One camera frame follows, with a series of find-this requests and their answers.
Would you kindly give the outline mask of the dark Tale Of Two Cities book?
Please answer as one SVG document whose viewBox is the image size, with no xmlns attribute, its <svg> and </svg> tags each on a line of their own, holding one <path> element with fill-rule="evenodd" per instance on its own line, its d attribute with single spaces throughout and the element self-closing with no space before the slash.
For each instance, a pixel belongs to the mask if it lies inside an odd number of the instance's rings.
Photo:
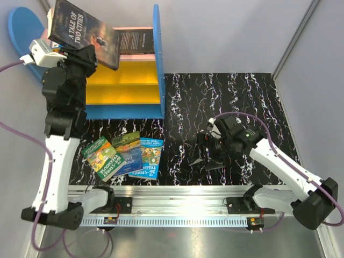
<svg viewBox="0 0 344 258">
<path fill-rule="evenodd" d="M 112 70 L 120 63 L 120 33 L 70 1 L 56 1 L 47 14 L 49 40 L 80 49 L 94 45 L 98 62 Z"/>
</svg>

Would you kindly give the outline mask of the dark Three Days To See book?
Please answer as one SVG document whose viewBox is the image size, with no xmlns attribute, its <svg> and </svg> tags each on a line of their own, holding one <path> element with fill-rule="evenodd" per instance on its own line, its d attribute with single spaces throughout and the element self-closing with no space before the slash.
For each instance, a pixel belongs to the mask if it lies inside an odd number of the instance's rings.
<svg viewBox="0 0 344 258">
<path fill-rule="evenodd" d="M 152 28 L 119 30 L 121 55 L 154 54 Z"/>
</svg>

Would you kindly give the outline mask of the blue treehouse paperback book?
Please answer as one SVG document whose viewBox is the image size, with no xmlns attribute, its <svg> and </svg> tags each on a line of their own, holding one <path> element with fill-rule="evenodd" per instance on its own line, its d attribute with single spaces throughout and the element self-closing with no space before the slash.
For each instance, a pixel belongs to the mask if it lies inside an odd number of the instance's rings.
<svg viewBox="0 0 344 258">
<path fill-rule="evenodd" d="M 58 52 L 62 46 L 56 42 L 51 41 L 50 47 L 51 47 L 52 51 Z"/>
</svg>

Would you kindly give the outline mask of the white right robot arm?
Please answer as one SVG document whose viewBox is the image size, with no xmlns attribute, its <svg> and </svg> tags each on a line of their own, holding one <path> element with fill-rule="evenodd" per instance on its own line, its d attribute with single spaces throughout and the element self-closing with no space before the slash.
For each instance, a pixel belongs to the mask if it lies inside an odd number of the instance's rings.
<svg viewBox="0 0 344 258">
<path fill-rule="evenodd" d="M 238 112 L 225 112 L 210 118 L 208 132 L 198 132 L 191 165 L 204 161 L 206 170 L 224 168 L 233 153 L 242 153 L 260 163 L 288 187 L 288 191 L 269 189 L 262 185 L 250 187 L 243 195 L 244 209 L 249 213 L 271 209 L 291 214 L 304 227 L 316 230 L 326 224 L 326 218 L 343 208 L 338 203 L 338 183 L 322 179 L 287 156 L 272 141 L 267 125 L 244 126 L 238 122 Z"/>
</svg>

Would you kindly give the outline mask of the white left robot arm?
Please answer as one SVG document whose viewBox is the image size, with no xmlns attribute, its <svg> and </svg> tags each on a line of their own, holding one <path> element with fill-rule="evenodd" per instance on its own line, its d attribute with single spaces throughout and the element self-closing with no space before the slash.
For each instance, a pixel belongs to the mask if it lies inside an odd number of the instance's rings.
<svg viewBox="0 0 344 258">
<path fill-rule="evenodd" d="M 37 195 L 21 218 L 35 224 L 76 230 L 85 214 L 96 209 L 111 213 L 116 207 L 110 187 L 94 187 L 76 198 L 68 198 L 73 158 L 80 144 L 85 111 L 87 78 L 97 68 L 94 45 L 80 49 L 62 47 L 45 53 L 32 47 L 35 63 L 47 70 L 41 77 L 47 103 L 43 147 L 47 151 Z"/>
</svg>

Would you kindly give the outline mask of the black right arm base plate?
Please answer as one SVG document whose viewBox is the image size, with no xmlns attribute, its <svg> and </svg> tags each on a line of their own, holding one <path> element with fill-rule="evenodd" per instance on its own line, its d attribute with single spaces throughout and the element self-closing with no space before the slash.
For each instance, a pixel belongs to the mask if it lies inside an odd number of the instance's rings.
<svg viewBox="0 0 344 258">
<path fill-rule="evenodd" d="M 225 197 L 224 204 L 227 207 L 228 214 L 261 214 L 262 209 L 255 204 L 253 207 L 247 207 L 243 197 Z"/>
</svg>

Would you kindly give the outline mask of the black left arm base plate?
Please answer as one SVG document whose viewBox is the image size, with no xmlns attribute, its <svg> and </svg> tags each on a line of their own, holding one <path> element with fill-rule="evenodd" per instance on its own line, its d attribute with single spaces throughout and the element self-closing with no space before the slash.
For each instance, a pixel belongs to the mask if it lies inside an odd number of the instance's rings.
<svg viewBox="0 0 344 258">
<path fill-rule="evenodd" d="M 132 213 L 132 206 L 133 206 L 133 198 L 132 197 L 124 197 L 119 196 L 115 197 L 114 200 L 111 202 L 111 209 L 109 213 L 117 213 L 119 210 L 120 214 L 131 214 Z"/>
</svg>

